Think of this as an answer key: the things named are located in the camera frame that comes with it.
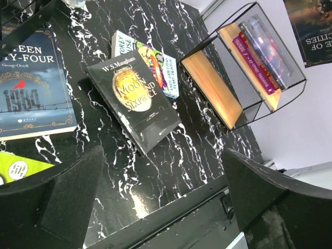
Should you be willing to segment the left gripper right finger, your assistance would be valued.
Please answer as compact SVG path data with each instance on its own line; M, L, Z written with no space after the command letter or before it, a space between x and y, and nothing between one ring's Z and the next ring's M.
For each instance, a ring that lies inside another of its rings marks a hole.
M222 153L239 230L248 248L331 248L331 190Z

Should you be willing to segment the purple 117-storey treehouse book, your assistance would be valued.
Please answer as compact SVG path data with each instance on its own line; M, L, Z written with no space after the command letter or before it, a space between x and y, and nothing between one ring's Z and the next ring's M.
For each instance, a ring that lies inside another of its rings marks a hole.
M259 80L266 93L268 95L275 93L278 88L273 85L264 70L256 63L242 38L237 36L232 40L232 42L241 54L242 58L246 61L247 65L250 67L251 71L255 74L255 77Z

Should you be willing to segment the dark blue galaxy book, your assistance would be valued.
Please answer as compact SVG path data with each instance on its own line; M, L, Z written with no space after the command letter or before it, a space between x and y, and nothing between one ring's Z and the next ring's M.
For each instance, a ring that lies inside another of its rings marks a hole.
M243 20L239 28L281 90L286 90L294 71L260 18L251 16Z

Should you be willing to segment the dark tale of cities book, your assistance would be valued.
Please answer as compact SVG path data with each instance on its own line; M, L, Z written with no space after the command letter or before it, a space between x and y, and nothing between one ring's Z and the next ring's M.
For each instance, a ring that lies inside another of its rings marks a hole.
M283 2L304 66L331 63L331 1Z

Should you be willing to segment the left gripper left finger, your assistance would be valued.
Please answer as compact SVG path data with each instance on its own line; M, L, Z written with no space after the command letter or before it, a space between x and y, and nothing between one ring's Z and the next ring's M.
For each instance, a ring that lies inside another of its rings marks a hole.
M104 149L1 185L1 248L82 248Z

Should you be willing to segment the red 13-storey treehouse book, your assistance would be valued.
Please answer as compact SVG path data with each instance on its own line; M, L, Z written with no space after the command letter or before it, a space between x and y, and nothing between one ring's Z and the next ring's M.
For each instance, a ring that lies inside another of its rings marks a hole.
M259 58L258 54L255 52L253 46L250 44L250 42L247 40L246 36L243 34L242 31L239 32L239 36L241 37L242 41L245 43L246 47L250 51L251 55L254 57L256 63L260 66L260 68L263 70L269 81L272 83L275 90L279 89L278 84L274 80L274 78L271 76L267 68L265 67L263 61Z

